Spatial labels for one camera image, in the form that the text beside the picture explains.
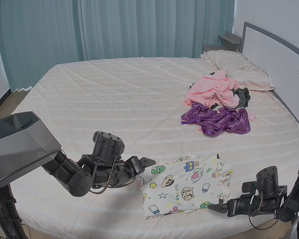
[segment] folded white cartoon garment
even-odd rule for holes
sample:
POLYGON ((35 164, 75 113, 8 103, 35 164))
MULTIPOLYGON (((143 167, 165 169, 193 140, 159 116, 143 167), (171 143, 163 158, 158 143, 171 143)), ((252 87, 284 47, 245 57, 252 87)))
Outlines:
POLYGON ((233 170, 218 155, 191 155, 176 161, 160 161, 137 180, 143 192, 144 218, 190 212, 229 198, 233 170))

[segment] floor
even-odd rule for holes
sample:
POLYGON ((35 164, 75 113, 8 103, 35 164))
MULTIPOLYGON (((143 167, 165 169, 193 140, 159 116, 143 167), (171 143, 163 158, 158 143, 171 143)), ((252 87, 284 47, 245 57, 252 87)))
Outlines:
MULTIPOLYGON (((0 106, 0 118, 6 117, 10 115, 16 107, 21 103, 21 101, 24 99, 24 97, 28 94, 28 91, 20 90, 15 91, 12 93, 0 106)), ((265 222, 264 224, 260 225, 259 228, 266 228, 270 226, 274 220, 270 220, 268 222, 265 222)), ((224 239, 278 239, 282 238, 287 231, 290 229, 291 225, 290 223, 283 223, 278 221, 276 225, 274 225, 272 228, 266 230, 266 231, 260 231, 256 229, 250 229, 248 231, 236 234, 231 237, 226 237, 224 239)), ((24 225, 24 230, 26 234, 28 235, 28 228, 24 225)), ((48 235, 45 235, 43 233, 40 233, 32 228, 30 228, 31 232, 31 238, 32 239, 53 239, 53 237, 50 237, 48 235)), ((0 229, 0 236, 4 237, 4 233, 0 229)))

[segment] curtain fold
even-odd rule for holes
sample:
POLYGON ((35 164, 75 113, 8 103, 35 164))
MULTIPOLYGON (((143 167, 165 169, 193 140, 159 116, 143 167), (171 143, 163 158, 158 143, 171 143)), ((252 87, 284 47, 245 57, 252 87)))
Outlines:
POLYGON ((234 0, 0 0, 0 53, 15 90, 60 63, 198 57, 233 17, 234 0))

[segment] purple satin garment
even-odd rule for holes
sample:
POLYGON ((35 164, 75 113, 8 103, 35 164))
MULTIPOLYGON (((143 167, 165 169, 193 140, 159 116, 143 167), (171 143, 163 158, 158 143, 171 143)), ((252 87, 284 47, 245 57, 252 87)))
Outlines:
POLYGON ((245 108, 238 111, 222 107, 217 111, 200 104, 192 103, 192 108, 182 115, 182 124, 198 124, 203 133, 217 136, 220 132, 245 134, 250 132, 248 114, 245 108))

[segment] pillow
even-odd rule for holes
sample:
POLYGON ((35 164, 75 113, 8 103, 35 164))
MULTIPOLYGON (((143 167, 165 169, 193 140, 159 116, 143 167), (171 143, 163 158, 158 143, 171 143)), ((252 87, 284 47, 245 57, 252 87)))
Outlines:
POLYGON ((224 70, 226 76, 235 79, 242 89, 245 87, 248 90, 272 90, 275 88, 270 76, 239 52, 211 50, 201 54, 200 57, 212 62, 218 70, 224 70))

